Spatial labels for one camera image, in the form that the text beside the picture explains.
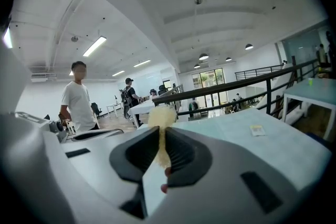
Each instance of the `white table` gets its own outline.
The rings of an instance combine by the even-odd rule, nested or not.
[[[262,125],[266,136],[253,137],[251,125]],[[292,126],[257,109],[211,119],[176,122],[173,127],[203,134],[240,145],[280,171],[297,190],[317,182],[331,157],[331,152]],[[151,215],[164,194],[164,169],[153,162],[143,177],[148,214]]]
[[[139,128],[139,123],[138,123],[137,117],[135,115],[136,114],[149,113],[151,111],[151,109],[154,108],[154,107],[155,107],[155,104],[153,103],[153,101],[152,100],[147,100],[147,101],[144,101],[141,104],[138,104],[138,105],[130,108],[129,112],[134,119],[134,123],[136,125],[136,128]]]
[[[316,104],[331,109],[329,123],[324,134],[327,140],[331,128],[335,122],[336,115],[336,80],[333,79],[312,79],[309,85],[308,79],[295,84],[284,91],[282,121],[286,120],[288,98],[300,100],[310,104]]]
[[[114,113],[116,114],[116,117],[118,117],[116,107],[119,106],[119,105],[120,105],[120,107],[121,107],[121,103],[116,103],[116,104],[111,104],[111,105],[107,105],[107,106],[106,106],[106,108],[107,108],[107,113],[108,113],[108,115],[109,115],[110,118],[111,118],[111,116],[110,116],[109,108],[113,108]]]

